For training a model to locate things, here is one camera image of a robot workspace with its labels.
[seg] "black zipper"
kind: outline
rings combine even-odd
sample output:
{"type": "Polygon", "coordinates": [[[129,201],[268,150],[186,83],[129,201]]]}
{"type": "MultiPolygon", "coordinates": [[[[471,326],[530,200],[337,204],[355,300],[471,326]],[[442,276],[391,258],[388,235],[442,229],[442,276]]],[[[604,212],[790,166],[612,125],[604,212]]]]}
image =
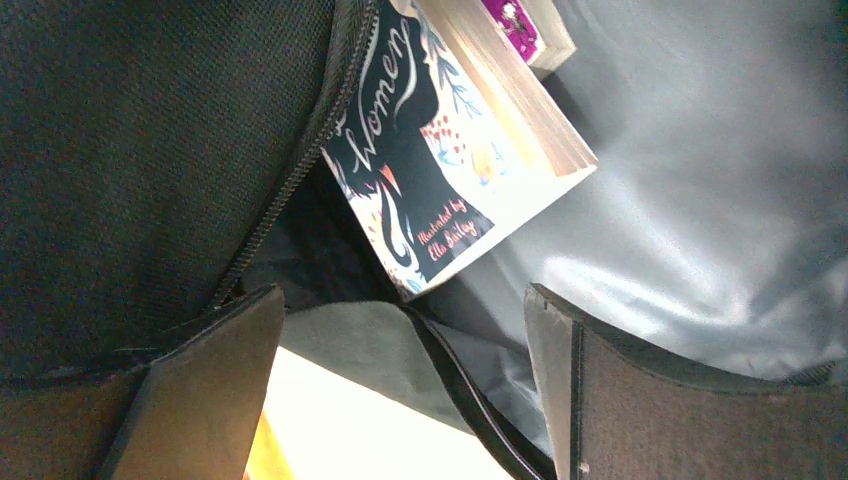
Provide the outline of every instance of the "black zipper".
{"type": "Polygon", "coordinates": [[[521,480],[555,480],[553,461],[489,403],[438,329],[413,308],[400,308],[412,321],[460,415],[504,470],[521,480]]]}
{"type": "Polygon", "coordinates": [[[820,387],[827,385],[836,369],[836,362],[830,361],[802,370],[780,381],[781,385],[795,387],[820,387]]]}
{"type": "Polygon", "coordinates": [[[212,295],[205,311],[208,312],[211,309],[219,308],[228,299],[230,293],[233,291],[233,288],[238,282],[238,279],[241,277],[248,265],[250,265],[254,255],[256,255],[256,252],[259,250],[259,247],[262,245],[262,242],[265,240],[268,232],[277,220],[277,217],[279,217],[282,213],[283,208],[288,203],[295,189],[301,184],[301,182],[303,182],[303,179],[315,163],[321,158],[321,147],[326,145],[330,140],[336,122],[339,118],[341,118],[343,109],[347,108],[353,92],[355,92],[356,88],[359,86],[358,79],[360,68],[365,60],[365,53],[368,50],[368,40],[371,38],[370,33],[374,28],[374,21],[377,18],[379,7],[378,0],[365,1],[366,5],[363,14],[363,22],[359,26],[359,30],[356,32],[356,40],[353,47],[353,61],[345,72],[341,89],[337,92],[331,92],[331,94],[336,94],[336,99],[330,107],[330,113],[327,115],[321,129],[315,135],[315,139],[306,149],[306,153],[297,161],[297,163],[295,163],[291,173],[285,177],[283,185],[277,190],[277,193],[274,195],[268,207],[260,215],[259,221],[251,230],[244,245],[239,249],[235,259],[230,264],[226,273],[219,282],[218,287],[212,295]]]}

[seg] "yellow object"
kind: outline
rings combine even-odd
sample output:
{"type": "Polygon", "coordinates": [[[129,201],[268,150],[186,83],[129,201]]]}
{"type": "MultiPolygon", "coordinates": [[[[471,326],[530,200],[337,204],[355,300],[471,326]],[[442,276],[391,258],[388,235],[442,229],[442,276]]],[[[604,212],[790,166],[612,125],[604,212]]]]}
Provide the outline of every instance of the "yellow object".
{"type": "Polygon", "coordinates": [[[475,146],[471,152],[471,165],[480,183],[487,184],[495,176],[495,151],[491,144],[475,146]]]}
{"type": "Polygon", "coordinates": [[[247,480],[294,480],[283,450],[274,435],[271,424],[265,416],[265,410],[259,417],[256,426],[256,435],[253,437],[253,446],[250,449],[250,457],[247,459],[247,469],[244,472],[247,480]]]}

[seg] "bag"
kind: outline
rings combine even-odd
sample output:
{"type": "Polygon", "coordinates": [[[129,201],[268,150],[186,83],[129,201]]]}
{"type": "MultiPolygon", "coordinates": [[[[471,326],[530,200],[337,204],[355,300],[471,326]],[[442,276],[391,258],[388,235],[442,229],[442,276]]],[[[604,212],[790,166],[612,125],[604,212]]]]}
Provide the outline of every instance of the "bag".
{"type": "Polygon", "coordinates": [[[239,478],[283,302],[233,287],[353,92],[375,2],[0,16],[0,477],[239,478]]]}
{"type": "Polygon", "coordinates": [[[551,315],[585,327],[560,345],[586,348],[534,356],[546,452],[475,382],[475,359],[451,343],[460,332],[423,303],[393,305],[315,163],[354,93],[376,12],[372,0],[0,9],[13,39],[0,57],[0,477],[239,478],[289,310],[284,346],[475,434],[515,478],[715,478],[728,470],[701,467],[735,465],[722,439],[747,452],[810,421],[809,435],[752,456],[791,457],[791,470],[742,459],[737,473],[838,478],[844,387],[680,393],[649,361],[680,359],[548,297],[537,310],[558,305],[551,315]],[[302,256],[280,257],[291,250],[302,256]],[[382,303],[310,309],[340,299],[382,303]],[[410,363],[392,361],[398,353],[410,363]],[[349,355],[370,367],[344,370],[349,355]],[[430,396],[374,380],[386,372],[423,379],[430,396]],[[681,408],[651,410],[662,399],[681,408]],[[760,436],[736,437],[740,402],[760,436]],[[719,413],[689,416],[704,406],[719,413]],[[697,468],[681,460],[699,453],[680,438],[730,414],[697,468]]]}

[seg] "white lettering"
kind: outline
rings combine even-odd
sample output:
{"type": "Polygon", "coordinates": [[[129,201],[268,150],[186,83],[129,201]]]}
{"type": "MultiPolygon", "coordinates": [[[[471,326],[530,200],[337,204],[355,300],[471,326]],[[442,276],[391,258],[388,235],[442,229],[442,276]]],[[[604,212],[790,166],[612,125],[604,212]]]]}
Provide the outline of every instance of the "white lettering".
{"type": "MultiPolygon", "coordinates": [[[[397,79],[400,74],[398,63],[399,59],[405,59],[409,62],[410,73],[409,81],[404,88],[403,95],[401,95],[401,98],[398,100],[398,103],[395,105],[392,112],[392,120],[395,120],[400,108],[407,100],[409,100],[409,97],[412,96],[418,82],[415,58],[412,56],[412,44],[409,39],[409,21],[404,18],[401,19],[400,22],[400,31],[396,28],[389,30],[388,52],[383,54],[381,59],[383,72],[386,74],[388,79],[381,79],[377,83],[378,87],[377,91],[374,92],[374,102],[372,103],[371,108],[366,111],[366,108],[362,104],[362,89],[365,83],[365,75],[374,60],[374,52],[376,50],[375,39],[376,34],[372,37],[372,44],[369,48],[368,54],[366,55],[365,65],[363,66],[362,75],[359,80],[359,92],[357,96],[359,123],[362,128],[362,133],[365,134],[366,141],[364,148],[360,149],[356,144],[353,131],[349,127],[344,129],[345,138],[356,155],[356,164],[353,167],[354,172],[359,170],[360,164],[363,164],[365,168],[371,170],[371,157],[377,154],[376,147],[374,146],[374,140],[383,134],[383,121],[389,116],[387,104],[390,102],[390,95],[397,91],[397,79]]],[[[339,130],[337,130],[336,133],[341,135],[340,129],[342,124],[340,123],[337,127],[339,130]]]]}

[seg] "purple book spine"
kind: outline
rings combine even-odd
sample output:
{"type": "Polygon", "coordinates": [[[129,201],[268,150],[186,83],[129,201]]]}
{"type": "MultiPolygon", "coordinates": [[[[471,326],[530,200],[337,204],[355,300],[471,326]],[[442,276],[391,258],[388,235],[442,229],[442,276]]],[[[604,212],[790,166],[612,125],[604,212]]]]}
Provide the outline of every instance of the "purple book spine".
{"type": "Polygon", "coordinates": [[[539,38],[530,18],[517,0],[482,0],[525,62],[536,53],[539,38]]]}

